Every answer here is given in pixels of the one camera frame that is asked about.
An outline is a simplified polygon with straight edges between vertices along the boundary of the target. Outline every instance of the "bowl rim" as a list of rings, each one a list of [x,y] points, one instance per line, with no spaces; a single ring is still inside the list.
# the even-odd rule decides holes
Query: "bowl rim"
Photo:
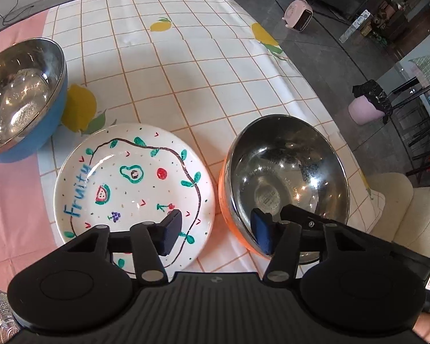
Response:
[[[16,133],[13,137],[11,137],[10,139],[6,140],[3,143],[0,143],[0,154],[11,149],[12,147],[14,147],[15,145],[17,145],[21,140],[23,140],[28,134],[30,134],[30,132],[33,130],[33,128],[38,124],[38,122],[46,115],[46,113],[48,112],[49,108],[53,105],[53,103],[56,101],[56,98],[58,97],[60,90],[63,86],[63,83],[67,77],[67,63],[65,61],[65,55],[64,52],[61,48],[61,46],[56,43],[54,40],[48,39],[48,38],[30,38],[30,39],[26,39],[23,41],[19,41],[19,42],[15,42],[13,45],[7,47],[5,50],[2,50],[0,52],[0,55],[4,52],[6,52],[7,50],[10,50],[12,47],[14,47],[15,45],[20,45],[24,42],[29,42],[29,41],[34,41],[34,40],[42,40],[42,41],[48,41],[50,43],[52,43],[53,45],[55,45],[55,47],[57,49],[59,49],[61,55],[62,55],[62,60],[64,62],[63,68],[62,68],[62,72],[59,76],[59,79],[57,81],[56,87],[54,88],[54,90],[52,91],[51,95],[49,96],[49,99],[46,101],[46,104],[42,107],[42,109],[40,111],[37,112],[37,114],[32,118],[32,120],[30,120],[26,126],[24,126],[23,129],[21,129],[18,133]]]
[[[298,120],[299,122],[302,122],[308,126],[310,126],[312,129],[314,129],[316,132],[318,132],[318,134],[328,143],[328,146],[330,147],[331,151],[333,152],[333,154],[336,156],[339,165],[343,171],[343,176],[344,176],[344,181],[345,181],[345,187],[346,187],[346,201],[347,201],[347,212],[346,212],[346,218],[344,221],[344,224],[347,224],[347,221],[349,220],[349,213],[350,213],[350,195],[349,195],[349,180],[347,179],[347,174],[346,171],[344,169],[343,163],[340,159],[340,157],[338,156],[336,150],[333,148],[333,146],[330,144],[330,142],[324,137],[323,134],[321,134],[319,132],[318,129],[316,129],[315,127],[313,127],[312,125],[310,125],[309,123],[305,122],[304,120],[301,120],[297,117],[294,116],[290,116],[290,115],[282,115],[282,114],[273,114],[273,115],[266,115],[263,117],[260,117],[256,120],[254,120],[253,122],[251,122],[250,124],[248,124],[243,130],[242,132],[240,132],[238,134],[238,136],[235,138],[235,140],[233,141],[233,143],[231,144],[229,150],[228,150],[228,154],[226,156],[226,160],[225,160],[225,166],[224,166],[224,171],[221,172],[224,175],[224,188],[225,188],[225,195],[226,195],[226,204],[230,213],[230,216],[232,218],[232,221],[234,222],[234,224],[236,225],[237,229],[239,230],[239,232],[241,232],[242,236],[246,239],[246,241],[263,257],[266,258],[271,258],[270,256],[264,254],[264,252],[261,250],[261,248],[258,246],[255,238],[253,237],[253,234],[249,231],[249,229],[246,227],[244,221],[242,220],[239,212],[237,211],[236,205],[235,205],[235,201],[234,201],[234,194],[232,191],[232,180],[231,180],[231,169],[232,169],[232,156],[234,154],[234,149],[237,146],[239,140],[242,138],[242,136],[244,135],[244,133],[253,125],[256,124],[257,122],[264,120],[264,119],[272,119],[272,118],[277,118],[277,117],[284,117],[284,118],[291,118],[291,119],[295,119]]]

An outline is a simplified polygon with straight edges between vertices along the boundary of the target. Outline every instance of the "blue bowl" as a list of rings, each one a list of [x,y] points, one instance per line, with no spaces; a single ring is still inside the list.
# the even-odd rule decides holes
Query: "blue bowl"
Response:
[[[0,163],[27,158],[60,124],[67,65],[51,40],[26,40],[0,53]]]
[[[67,76],[65,77],[59,95],[48,113],[40,120],[35,128],[17,145],[0,154],[0,163],[13,163],[28,158],[39,150],[56,132],[64,113],[67,101]]]

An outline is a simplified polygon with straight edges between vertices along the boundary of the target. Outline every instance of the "pink tablecloth section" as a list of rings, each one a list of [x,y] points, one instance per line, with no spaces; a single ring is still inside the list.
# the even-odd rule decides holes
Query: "pink tablecloth section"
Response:
[[[0,32],[0,52],[15,42],[42,35],[47,12]],[[45,208],[37,155],[0,164],[0,289],[12,277],[55,249]]]

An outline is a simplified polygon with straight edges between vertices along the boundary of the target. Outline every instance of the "stainless steel bowl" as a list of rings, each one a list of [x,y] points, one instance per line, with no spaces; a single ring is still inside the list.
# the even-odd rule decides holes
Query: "stainless steel bowl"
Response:
[[[52,40],[30,39],[0,53],[0,153],[44,118],[66,76],[64,53]]]
[[[291,116],[265,116],[237,136],[226,159],[224,188],[237,229],[266,257],[250,227],[253,208],[271,213],[274,221],[287,204],[344,224],[349,216],[349,185],[336,152],[314,127]],[[318,257],[301,254],[300,263]]]

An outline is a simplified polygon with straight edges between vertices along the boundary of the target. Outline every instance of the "screw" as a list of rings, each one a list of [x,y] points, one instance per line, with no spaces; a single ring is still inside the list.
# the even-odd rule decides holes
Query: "screw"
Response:
[[[274,270],[268,273],[268,279],[273,282],[284,282],[290,278],[286,271]]]
[[[142,279],[147,282],[157,282],[164,277],[164,273],[159,270],[147,270],[142,273]]]

